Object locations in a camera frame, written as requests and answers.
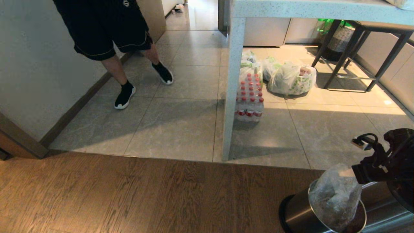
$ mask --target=door frame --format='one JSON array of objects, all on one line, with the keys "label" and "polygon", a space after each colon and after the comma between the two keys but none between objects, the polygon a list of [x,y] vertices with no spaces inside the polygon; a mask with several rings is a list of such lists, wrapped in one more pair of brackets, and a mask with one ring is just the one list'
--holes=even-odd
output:
[{"label": "door frame", "polygon": [[0,148],[24,158],[43,158],[49,150],[0,112]]}]

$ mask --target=white sneaker sole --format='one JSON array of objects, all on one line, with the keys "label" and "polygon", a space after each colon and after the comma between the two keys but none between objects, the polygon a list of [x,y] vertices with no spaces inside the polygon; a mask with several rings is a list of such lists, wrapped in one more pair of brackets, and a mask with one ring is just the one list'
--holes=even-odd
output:
[{"label": "white sneaker sole", "polygon": [[126,107],[128,107],[128,105],[129,105],[129,101],[131,100],[131,97],[135,94],[137,92],[137,89],[134,87],[134,88],[132,88],[132,93],[131,93],[131,95],[130,95],[130,98],[128,99],[128,102],[126,103],[126,104],[124,104],[124,105],[122,105],[122,106],[119,106],[119,104],[118,104],[118,106],[114,106],[114,108],[115,109],[124,109],[124,108],[126,108]]}]

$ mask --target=hallway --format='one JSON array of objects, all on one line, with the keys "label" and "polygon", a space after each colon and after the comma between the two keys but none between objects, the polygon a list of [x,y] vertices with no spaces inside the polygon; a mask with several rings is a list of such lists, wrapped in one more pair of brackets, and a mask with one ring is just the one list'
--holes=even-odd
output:
[{"label": "hallway", "polygon": [[[160,84],[150,62],[136,53],[125,64],[137,93],[130,106],[113,109],[119,84],[111,79],[50,146],[52,149],[143,158],[221,161],[227,39],[217,29],[217,1],[189,1],[184,13],[171,14],[156,45],[175,75],[172,86]],[[310,64],[314,46],[245,48],[257,58]],[[228,163],[327,169],[356,164],[371,151],[349,142],[363,133],[382,135],[414,128],[414,117],[381,85],[371,92],[322,88],[330,76],[317,64],[317,83],[303,97],[276,96],[263,89],[260,123],[235,122]],[[349,70],[362,74],[356,66]],[[334,89],[363,90],[366,83],[334,80]]]}]

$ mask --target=counter leg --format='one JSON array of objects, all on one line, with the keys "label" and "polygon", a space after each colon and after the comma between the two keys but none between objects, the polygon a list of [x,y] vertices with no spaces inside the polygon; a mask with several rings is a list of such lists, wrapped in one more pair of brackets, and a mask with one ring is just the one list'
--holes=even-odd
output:
[{"label": "counter leg", "polygon": [[246,18],[232,18],[229,37],[229,70],[227,73],[227,95],[224,108],[224,131],[223,131],[223,161],[229,160],[231,133],[233,131],[234,108],[236,107],[236,96],[238,77],[240,75],[241,53],[243,52],[244,29]]}]

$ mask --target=person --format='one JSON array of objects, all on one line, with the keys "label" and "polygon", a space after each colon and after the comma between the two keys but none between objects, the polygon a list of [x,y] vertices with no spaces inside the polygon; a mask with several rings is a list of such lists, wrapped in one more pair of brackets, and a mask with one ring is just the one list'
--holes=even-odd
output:
[{"label": "person", "polygon": [[75,51],[101,61],[121,85],[114,107],[124,109],[136,88],[128,81],[113,43],[121,52],[141,50],[166,85],[174,82],[171,71],[159,60],[148,25],[136,0],[53,0],[75,42]]}]

